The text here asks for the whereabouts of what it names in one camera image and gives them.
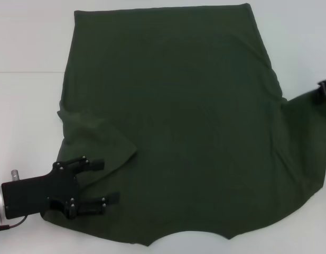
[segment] black object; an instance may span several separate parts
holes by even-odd
[[[317,89],[315,102],[320,104],[326,99],[326,80],[319,82],[318,85],[320,87]]]
[[[103,168],[103,160],[90,162],[82,156],[55,162],[51,172],[45,176],[3,183],[6,218],[45,213],[47,210],[61,211],[68,219],[80,215],[103,214],[107,205],[118,203],[119,194],[82,201],[76,180],[76,174]]]

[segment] white table surface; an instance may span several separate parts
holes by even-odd
[[[214,0],[0,0],[0,181],[51,170],[62,141],[57,117],[73,12],[241,4]],[[284,97],[316,88],[326,78],[326,0],[251,0]],[[31,215],[0,232],[0,253],[326,254],[326,179],[301,209],[267,228],[226,240],[182,232],[150,247],[95,238]]]

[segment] dark green t-shirt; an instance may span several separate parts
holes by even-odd
[[[82,197],[120,192],[66,228],[151,244],[271,225],[323,185],[326,101],[282,91],[248,4],[75,12],[60,160],[103,158]]]

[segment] green fabric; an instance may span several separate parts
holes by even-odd
[[[248,4],[75,12],[60,160],[104,158],[84,198],[105,215],[44,219],[149,245],[197,230],[228,239],[271,225],[324,182],[326,101],[287,102]]]

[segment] robotic arm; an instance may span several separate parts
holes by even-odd
[[[76,174],[104,169],[104,161],[89,161],[85,156],[69,161],[57,161],[45,176],[20,180],[12,171],[13,181],[0,185],[0,231],[20,225],[28,215],[47,210],[62,212],[66,218],[103,214],[108,205],[119,202],[119,194],[81,200]],[[4,225],[5,218],[24,216],[16,225]]]

